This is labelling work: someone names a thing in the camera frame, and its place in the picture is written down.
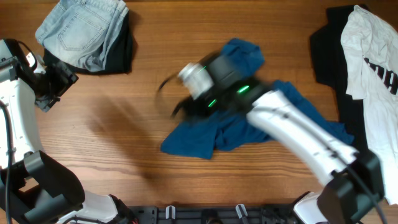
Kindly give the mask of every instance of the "table surface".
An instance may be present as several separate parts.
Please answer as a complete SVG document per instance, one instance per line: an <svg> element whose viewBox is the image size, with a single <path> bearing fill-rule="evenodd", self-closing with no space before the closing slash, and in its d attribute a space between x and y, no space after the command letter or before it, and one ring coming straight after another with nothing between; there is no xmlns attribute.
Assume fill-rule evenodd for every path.
<svg viewBox="0 0 398 224"><path fill-rule="evenodd" d="M42 54L34 33L54 0L0 3L0 38L25 42ZM325 9L359 1L141 1L128 2L137 49L129 74L80 79L48 113L36 111L47 154L73 171L84 188L113 194L127 205L225 206L288 203L321 186L306 166L279 143L215 151L212 160L171 156L160 145L178 125L169 115L188 95L170 83L187 63L222 48L231 38L261 47L261 79L292 82L329 120L338 119L333 90L314 79L308 37L324 26ZM398 27L396 1L365 1ZM384 211L398 222L398 207ZM379 223L373 211L365 223ZM0 212L0 223L5 223Z"/></svg>

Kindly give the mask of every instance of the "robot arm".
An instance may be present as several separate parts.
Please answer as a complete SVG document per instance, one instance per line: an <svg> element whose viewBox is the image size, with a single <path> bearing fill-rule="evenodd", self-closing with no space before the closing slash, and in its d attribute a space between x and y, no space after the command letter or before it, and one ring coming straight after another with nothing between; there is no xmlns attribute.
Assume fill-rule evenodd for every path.
<svg viewBox="0 0 398 224"><path fill-rule="evenodd" d="M9 114L13 140L8 167L8 130L0 113L1 208L8 207L18 223L132 223L135 216L122 201L84 191L70 170L44 153L34 107L48 111L78 77L62 62L44 69L32 53L25 58L12 39L0 40L0 58L0 100ZM4 201L7 171L11 176L8 204ZM38 185L20 191L31 178Z"/></svg>
<svg viewBox="0 0 398 224"><path fill-rule="evenodd" d="M269 133L304 161L323 186L333 180L333 172L346 168L334 156L335 152L349 164L356 159L356 149L307 118L279 90L263 94L253 103L253 109L246 117L251 125Z"/></svg>
<svg viewBox="0 0 398 224"><path fill-rule="evenodd" d="M279 90L250 77L242 80L229 60L218 54L188 64L179 74L194 100L206 102L207 114L229 110L269 133L299 157L325 187L299 201L294 212L305 224L357 223L384 197L380 161L334 138L295 108Z"/></svg>

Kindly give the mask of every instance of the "jeans back pocket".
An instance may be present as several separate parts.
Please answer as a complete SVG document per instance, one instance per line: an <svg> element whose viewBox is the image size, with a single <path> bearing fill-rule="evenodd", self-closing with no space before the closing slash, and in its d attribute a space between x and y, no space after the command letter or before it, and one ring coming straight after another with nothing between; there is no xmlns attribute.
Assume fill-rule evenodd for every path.
<svg viewBox="0 0 398 224"><path fill-rule="evenodd" d="M58 39L65 50L85 50L103 32L102 27L76 13L58 34Z"/></svg>

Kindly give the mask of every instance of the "black print on shirt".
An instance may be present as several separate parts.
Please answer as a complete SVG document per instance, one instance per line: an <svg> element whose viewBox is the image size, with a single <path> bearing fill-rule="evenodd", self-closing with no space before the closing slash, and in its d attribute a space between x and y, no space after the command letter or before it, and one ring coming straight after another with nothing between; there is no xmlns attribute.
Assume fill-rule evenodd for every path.
<svg viewBox="0 0 398 224"><path fill-rule="evenodd" d="M390 93L396 95L398 90L398 75L393 71L388 71L379 65L370 63L368 58L364 58L363 60L365 60L365 62L373 71L377 72L377 75L381 78L381 80L384 80L384 85L390 90Z"/></svg>

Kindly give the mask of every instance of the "white t-shirt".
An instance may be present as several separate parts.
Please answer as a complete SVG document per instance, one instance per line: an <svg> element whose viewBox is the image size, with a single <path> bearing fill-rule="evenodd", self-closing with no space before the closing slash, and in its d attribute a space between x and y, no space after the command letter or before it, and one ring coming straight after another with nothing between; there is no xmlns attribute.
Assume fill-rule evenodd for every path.
<svg viewBox="0 0 398 224"><path fill-rule="evenodd" d="M381 160L389 204L398 203L398 33L359 6L341 35L346 93L363 99L368 147Z"/></svg>

